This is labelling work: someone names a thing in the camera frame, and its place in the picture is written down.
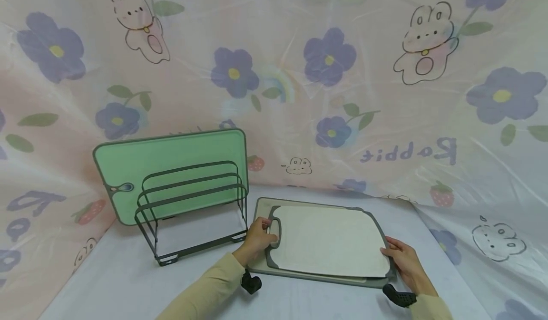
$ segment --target strawberry print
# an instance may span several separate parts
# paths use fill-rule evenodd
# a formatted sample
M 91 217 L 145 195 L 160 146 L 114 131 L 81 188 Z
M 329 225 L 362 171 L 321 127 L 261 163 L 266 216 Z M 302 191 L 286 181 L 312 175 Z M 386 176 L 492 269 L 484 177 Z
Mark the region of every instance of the strawberry print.
M 97 216 L 102 211 L 103 208 L 105 208 L 105 205 L 105 200 L 97 200 L 95 202 L 91 202 L 81 211 L 78 211 L 72 215 L 75 218 L 74 222 L 78 223 L 79 225 L 86 225 L 91 220 L 93 220 L 95 216 Z
M 264 159 L 253 155 L 247 158 L 247 168 L 252 172 L 260 172 L 264 167 Z
M 436 185 L 430 187 L 432 201 L 436 206 L 451 207 L 455 201 L 453 190 L 439 181 L 436 181 L 436 183 Z

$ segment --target cartoon bunny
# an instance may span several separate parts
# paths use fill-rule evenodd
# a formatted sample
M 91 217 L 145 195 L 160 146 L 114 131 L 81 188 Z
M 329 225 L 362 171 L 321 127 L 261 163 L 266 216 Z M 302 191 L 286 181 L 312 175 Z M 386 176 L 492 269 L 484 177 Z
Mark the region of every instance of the cartoon bunny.
M 446 70 L 447 57 L 457 49 L 458 38 L 452 38 L 455 25 L 451 5 L 439 2 L 435 7 L 419 6 L 411 17 L 410 31 L 401 46 L 405 53 L 394 63 L 406 85 L 440 78 Z
M 91 253 L 91 251 L 96 246 L 97 246 L 97 240 L 95 240 L 95 238 L 88 239 L 88 241 L 86 242 L 86 245 L 83 248 L 81 248 L 78 254 L 76 255 L 76 259 L 74 260 L 74 270 L 72 271 L 72 273 L 74 273 L 76 269 L 80 267 L 84 259 L 86 259 L 86 257 Z
M 286 172 L 294 175 L 310 175 L 312 173 L 308 158 L 300 159 L 298 157 L 293 157 L 291 161 L 289 161 L 289 165 L 282 165 L 282 167 L 285 168 Z
M 146 0 L 112 0 L 118 22 L 127 29 L 126 43 L 140 50 L 152 63 L 169 61 L 169 51 L 163 39 L 162 24 L 154 17 Z
M 472 230 L 472 238 L 479 250 L 495 262 L 504 262 L 527 249 L 525 242 L 517 238 L 516 231 L 505 223 L 478 225 Z

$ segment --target bunny face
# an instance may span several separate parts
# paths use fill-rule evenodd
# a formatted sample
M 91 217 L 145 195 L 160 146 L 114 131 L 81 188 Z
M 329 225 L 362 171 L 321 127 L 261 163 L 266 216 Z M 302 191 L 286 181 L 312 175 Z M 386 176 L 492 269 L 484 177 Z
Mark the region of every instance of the bunny face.
M 80 251 L 76 255 L 76 259 L 74 260 L 73 273 L 74 271 L 76 271 L 76 269 L 79 268 L 79 266 L 82 264 L 84 259 L 86 259 L 86 257 L 90 254 L 91 250 L 95 248 L 95 245 L 97 245 L 97 241 L 95 240 L 95 238 L 90 238 L 86 242 L 86 246 L 80 249 Z
M 516 231 L 505 223 L 479 225 L 472 230 L 472 237 L 479 250 L 495 262 L 504 262 L 527 249 L 525 242 L 517 238 Z
M 143 29 L 152 24 L 152 13 L 145 0 L 112 0 L 114 13 L 127 29 Z
M 403 39 L 403 50 L 418 53 L 447 42 L 455 30 L 450 18 L 451 6 L 446 2 L 439 2 L 434 8 L 419 6 L 412 15 L 410 31 Z
M 289 165 L 282 165 L 285 167 L 285 171 L 294 174 L 294 175 L 301 175 L 306 174 L 310 175 L 312 173 L 312 169 L 310 167 L 310 161 L 308 158 L 298 158 L 293 157 L 291 161 L 289 162 Z

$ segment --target white table surface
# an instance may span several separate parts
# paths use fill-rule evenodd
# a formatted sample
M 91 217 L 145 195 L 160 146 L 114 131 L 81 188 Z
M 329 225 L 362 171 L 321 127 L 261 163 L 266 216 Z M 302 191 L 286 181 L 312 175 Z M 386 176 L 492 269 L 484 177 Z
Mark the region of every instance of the white table surface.
M 367 198 L 342 191 L 251 186 L 248 196 L 250 222 L 259 197 L 360 207 L 371 212 L 386 235 L 415 248 L 426 273 L 447 302 L 455 320 L 489 319 L 417 212 L 407 202 Z M 236 232 L 240 225 L 235 215 L 235 212 L 225 212 L 200 218 L 188 214 L 189 220 L 179 223 L 180 226 L 160 227 L 159 244 L 171 240 L 166 249 L 182 249 L 189 241 L 198 243 L 202 238 L 208 240 L 207 237 L 219 231 Z M 223 222 L 230 223 L 231 228 L 218 226 Z M 128 227 L 115 222 L 40 320 L 152 320 L 225 252 L 234 251 L 237 247 L 238 244 L 223 245 L 159 267 L 140 230 L 136 226 Z M 260 275 L 260 278 L 263 281 L 260 291 L 248 295 L 239 288 L 214 312 L 212 319 L 411 318 L 408 310 L 390 303 L 380 289 L 268 275 Z M 393 284 L 401 291 L 405 289 L 401 280 Z

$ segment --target green leaf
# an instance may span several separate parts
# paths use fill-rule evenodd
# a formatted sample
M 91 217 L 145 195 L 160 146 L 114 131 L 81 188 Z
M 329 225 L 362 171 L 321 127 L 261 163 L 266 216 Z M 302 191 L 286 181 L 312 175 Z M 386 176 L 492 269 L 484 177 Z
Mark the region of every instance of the green leaf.
M 179 14 L 185 10 L 183 5 L 168 0 L 159 0 L 154 3 L 152 7 L 154 13 L 159 17 L 166 17 L 169 15 Z
M 131 90 L 129 90 L 129 88 L 127 88 L 126 86 L 122 86 L 122 85 L 110 86 L 106 90 L 108 90 L 108 92 L 115 97 L 122 97 L 124 99 L 127 99 L 133 96 L 133 93 L 131 93 Z
M 527 130 L 529 130 L 529 133 L 531 133 L 531 136 L 533 136 L 536 140 L 548 141 L 548 126 L 547 125 L 536 125 L 536 126 L 528 126 Z
M 277 87 L 270 87 L 263 92 L 263 96 L 268 99 L 275 99 L 282 95 L 282 91 Z
M 53 113 L 37 113 L 35 115 L 22 118 L 17 125 L 19 126 L 50 126 L 57 122 L 59 116 Z
M 446 185 L 444 185 L 443 183 L 441 183 L 440 181 L 437 181 L 437 180 L 436 180 L 436 185 L 432 186 L 430 189 L 431 190 L 437 190 L 441 193 L 452 193 L 453 192 L 453 189 L 451 189 L 451 187 L 446 186 Z
M 152 107 L 152 100 L 150 100 L 150 96 L 147 92 L 139 94 L 138 100 L 141 101 L 141 105 L 143 106 L 145 111 L 150 111 L 150 108 Z
M 463 36 L 476 36 L 491 31 L 493 24 L 486 21 L 471 22 L 461 29 L 460 34 Z
M 375 116 L 375 112 L 367 112 L 366 114 L 364 114 L 363 117 L 360 119 L 360 125 L 358 125 L 358 131 L 364 129 L 366 126 L 371 124 L 374 116 Z
M 17 134 L 9 134 L 6 136 L 6 141 L 12 148 L 22 152 L 34 151 L 34 146 L 25 138 L 18 136 Z
M 509 146 L 512 144 L 513 140 L 516 137 L 516 126 L 514 124 L 508 124 L 504 126 L 500 133 L 500 143 L 503 146 Z
M 253 107 L 255 107 L 257 111 L 259 112 L 261 111 L 261 101 L 255 94 L 251 95 L 251 103 L 253 104 Z
M 351 117 L 357 117 L 360 114 L 360 108 L 357 104 L 345 104 L 343 107 L 346 114 Z

